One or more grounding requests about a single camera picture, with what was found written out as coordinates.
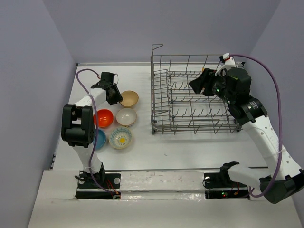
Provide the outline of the beige bowl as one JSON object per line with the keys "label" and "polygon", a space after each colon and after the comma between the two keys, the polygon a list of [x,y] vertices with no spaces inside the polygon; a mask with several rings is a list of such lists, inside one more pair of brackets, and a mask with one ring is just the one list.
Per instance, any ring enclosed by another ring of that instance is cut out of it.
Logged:
{"label": "beige bowl", "polygon": [[126,108],[135,106],[139,100],[139,96],[135,91],[124,91],[121,95],[123,100],[119,104]]}

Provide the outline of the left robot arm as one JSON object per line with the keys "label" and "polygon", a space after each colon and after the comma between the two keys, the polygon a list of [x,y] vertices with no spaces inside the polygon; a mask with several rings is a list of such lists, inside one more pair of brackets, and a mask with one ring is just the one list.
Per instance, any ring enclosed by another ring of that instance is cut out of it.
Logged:
{"label": "left robot arm", "polygon": [[[81,82],[79,74],[90,71],[99,81],[87,89]],[[86,68],[76,73],[76,80],[86,95],[74,104],[66,104],[62,110],[61,138],[77,153],[82,165],[82,178],[79,181],[92,184],[96,188],[109,191],[103,187],[106,177],[103,163],[95,154],[98,139],[97,107],[107,102],[115,105],[123,100],[114,78],[118,75],[110,72],[97,73]]]}

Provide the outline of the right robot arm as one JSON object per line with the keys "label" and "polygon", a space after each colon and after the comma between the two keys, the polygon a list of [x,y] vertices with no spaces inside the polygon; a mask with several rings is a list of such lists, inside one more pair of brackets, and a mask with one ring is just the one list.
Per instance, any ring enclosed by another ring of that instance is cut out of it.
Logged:
{"label": "right robot arm", "polygon": [[233,67],[216,74],[215,70],[205,68],[189,85],[194,93],[215,95],[228,105],[230,114],[248,133],[267,164],[268,171],[258,171],[237,161],[225,163],[218,174],[223,186],[242,183],[258,189],[272,204],[303,189],[304,170],[280,145],[262,103],[250,95],[251,76],[246,70]]}

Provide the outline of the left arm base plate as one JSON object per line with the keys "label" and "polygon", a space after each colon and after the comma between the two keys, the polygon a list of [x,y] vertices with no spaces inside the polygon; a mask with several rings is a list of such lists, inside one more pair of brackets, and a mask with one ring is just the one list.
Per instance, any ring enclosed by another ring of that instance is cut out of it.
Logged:
{"label": "left arm base plate", "polygon": [[77,179],[77,188],[75,197],[80,200],[119,200],[121,198],[120,183],[121,174],[117,172],[106,172],[105,180],[102,183],[98,178],[96,181],[100,188],[93,181],[89,173],[80,171],[74,176]]}

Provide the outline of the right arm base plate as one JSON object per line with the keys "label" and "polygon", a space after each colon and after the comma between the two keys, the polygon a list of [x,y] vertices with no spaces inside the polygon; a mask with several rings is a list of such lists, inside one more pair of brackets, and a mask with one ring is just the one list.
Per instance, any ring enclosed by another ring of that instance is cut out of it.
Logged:
{"label": "right arm base plate", "polygon": [[224,183],[219,172],[204,173],[202,185],[206,199],[249,199],[247,185],[239,182]]}

